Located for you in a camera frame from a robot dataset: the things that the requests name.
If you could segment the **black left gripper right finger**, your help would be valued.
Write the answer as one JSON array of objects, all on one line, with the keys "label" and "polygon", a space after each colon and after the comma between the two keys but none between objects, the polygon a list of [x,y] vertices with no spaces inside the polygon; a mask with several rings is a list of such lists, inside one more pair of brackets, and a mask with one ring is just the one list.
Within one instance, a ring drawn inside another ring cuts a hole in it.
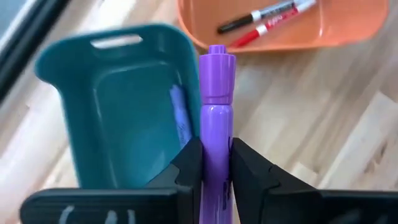
[{"label": "black left gripper right finger", "polygon": [[398,192],[316,189],[239,138],[231,177],[241,224],[398,224]]}]

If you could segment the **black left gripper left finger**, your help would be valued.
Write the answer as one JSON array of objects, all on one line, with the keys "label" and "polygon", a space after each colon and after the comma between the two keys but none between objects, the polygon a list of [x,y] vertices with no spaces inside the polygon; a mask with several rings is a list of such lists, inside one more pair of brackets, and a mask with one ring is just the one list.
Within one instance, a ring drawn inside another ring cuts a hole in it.
[{"label": "black left gripper left finger", "polygon": [[141,189],[47,189],[21,205],[22,224],[199,224],[203,146],[191,139]]}]

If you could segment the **lavender highlighter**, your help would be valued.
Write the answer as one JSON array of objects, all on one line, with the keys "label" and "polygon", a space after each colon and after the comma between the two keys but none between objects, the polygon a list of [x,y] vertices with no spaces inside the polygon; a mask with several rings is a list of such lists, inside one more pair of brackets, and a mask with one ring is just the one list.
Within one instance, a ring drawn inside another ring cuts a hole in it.
[{"label": "lavender highlighter", "polygon": [[185,94],[183,89],[178,85],[172,85],[169,93],[174,108],[174,118],[177,125],[178,140],[180,147],[184,148],[192,138],[192,129],[185,102]]},{"label": "lavender highlighter", "polygon": [[203,144],[203,196],[200,224],[232,224],[229,154],[233,138],[236,57],[224,45],[200,56],[200,140]]}]

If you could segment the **red Expo marker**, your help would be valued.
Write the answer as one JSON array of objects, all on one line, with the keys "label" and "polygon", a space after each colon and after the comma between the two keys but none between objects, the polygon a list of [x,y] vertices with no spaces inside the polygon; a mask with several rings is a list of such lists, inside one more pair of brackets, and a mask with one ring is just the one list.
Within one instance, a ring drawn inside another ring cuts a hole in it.
[{"label": "red Expo marker", "polygon": [[300,3],[296,5],[296,3],[293,3],[293,6],[291,9],[281,12],[277,16],[274,16],[270,19],[268,19],[265,23],[258,25],[254,30],[246,33],[244,36],[240,37],[239,39],[235,40],[230,47],[242,47],[250,42],[256,40],[260,36],[263,36],[264,34],[268,33],[270,30],[273,28],[279,26],[281,23],[303,13],[307,9],[311,8],[313,5],[315,5],[316,0],[306,0],[303,3]]}]

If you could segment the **black Expo marker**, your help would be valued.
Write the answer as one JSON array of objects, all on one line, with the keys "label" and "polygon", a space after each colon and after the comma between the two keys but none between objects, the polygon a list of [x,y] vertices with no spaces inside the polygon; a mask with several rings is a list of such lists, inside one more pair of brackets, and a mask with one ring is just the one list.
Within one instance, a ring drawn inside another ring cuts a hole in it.
[{"label": "black Expo marker", "polygon": [[227,23],[218,26],[216,31],[218,34],[225,34],[227,32],[231,32],[232,30],[236,30],[240,27],[246,26],[253,22],[260,21],[261,19],[277,16],[282,12],[292,9],[294,6],[298,6],[303,1],[304,0],[286,0],[278,2],[271,6],[267,6],[263,9],[253,10],[249,14],[246,14],[245,16],[233,19],[232,21],[229,21]]}]

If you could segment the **teal plastic bin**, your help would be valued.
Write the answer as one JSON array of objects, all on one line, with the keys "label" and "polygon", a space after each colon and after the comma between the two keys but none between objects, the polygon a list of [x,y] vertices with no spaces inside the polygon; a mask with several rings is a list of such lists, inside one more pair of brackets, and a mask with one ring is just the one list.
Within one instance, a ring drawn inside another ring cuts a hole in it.
[{"label": "teal plastic bin", "polygon": [[60,94],[80,187],[146,185],[180,152],[170,89],[185,92],[200,132],[195,48],[178,28],[147,24],[59,40],[40,54],[39,79]]}]

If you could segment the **orange plastic bin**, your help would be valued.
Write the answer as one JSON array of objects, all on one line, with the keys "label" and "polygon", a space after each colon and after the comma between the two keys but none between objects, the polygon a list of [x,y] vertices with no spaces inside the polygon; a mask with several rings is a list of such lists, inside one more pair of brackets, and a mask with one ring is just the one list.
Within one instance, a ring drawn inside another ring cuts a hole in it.
[{"label": "orange plastic bin", "polygon": [[[219,35],[217,27],[255,9],[282,0],[176,0],[183,31],[202,48],[229,45],[254,24]],[[390,3],[398,0],[317,0],[303,14],[289,19],[233,53],[334,47],[367,39],[383,25]]]}]

